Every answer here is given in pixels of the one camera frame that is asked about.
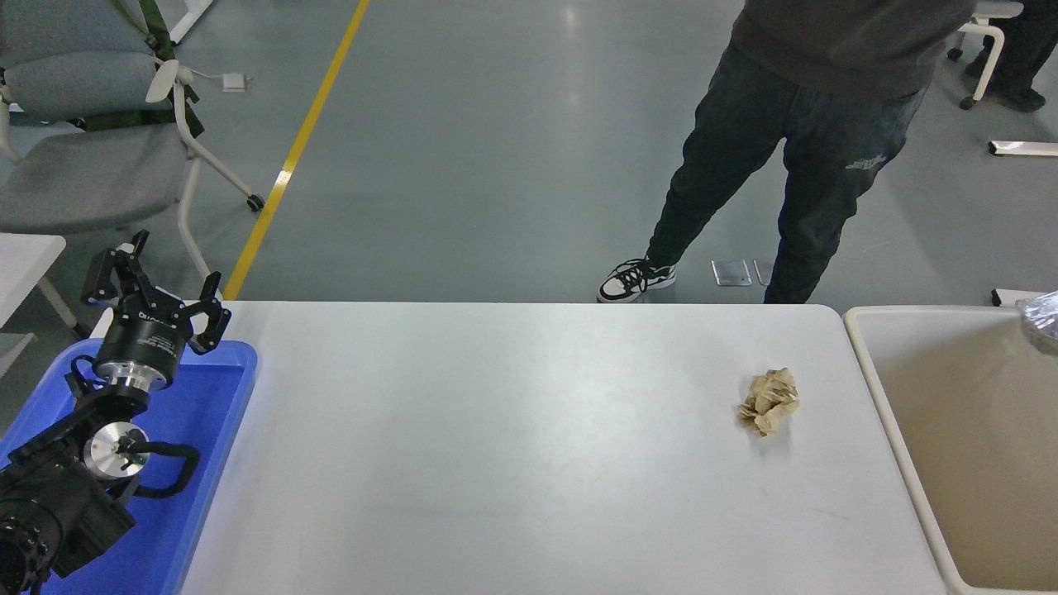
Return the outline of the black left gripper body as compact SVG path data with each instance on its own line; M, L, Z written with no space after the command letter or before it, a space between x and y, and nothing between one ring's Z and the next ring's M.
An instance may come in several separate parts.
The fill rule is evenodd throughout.
M124 298L113 308L113 321L93 361L98 377L121 376L121 369L156 371L174 377L190 338L190 323L174 319L184 302L175 298Z

